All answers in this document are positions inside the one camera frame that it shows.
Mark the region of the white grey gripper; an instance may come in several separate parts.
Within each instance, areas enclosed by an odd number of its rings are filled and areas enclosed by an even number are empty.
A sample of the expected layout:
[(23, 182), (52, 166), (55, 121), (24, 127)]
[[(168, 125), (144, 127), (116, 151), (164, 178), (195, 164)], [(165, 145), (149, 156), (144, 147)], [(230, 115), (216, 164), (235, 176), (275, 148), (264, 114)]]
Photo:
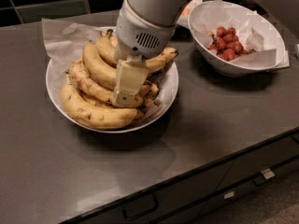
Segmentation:
[(120, 50), (128, 54), (126, 60), (119, 60), (116, 71), (116, 86), (113, 105), (127, 107), (139, 93), (149, 74), (145, 58), (160, 54), (175, 26), (162, 26), (142, 18), (132, 8), (129, 0), (124, 0), (117, 19), (116, 35)]

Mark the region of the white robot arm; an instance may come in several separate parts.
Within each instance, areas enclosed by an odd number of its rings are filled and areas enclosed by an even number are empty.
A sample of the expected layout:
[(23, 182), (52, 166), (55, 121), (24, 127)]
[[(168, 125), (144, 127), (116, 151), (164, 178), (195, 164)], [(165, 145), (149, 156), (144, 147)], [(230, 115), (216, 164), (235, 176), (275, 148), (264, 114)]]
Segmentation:
[(191, 1), (123, 0), (116, 25), (118, 64), (113, 105), (126, 107), (133, 102), (149, 73), (145, 61), (162, 53)]

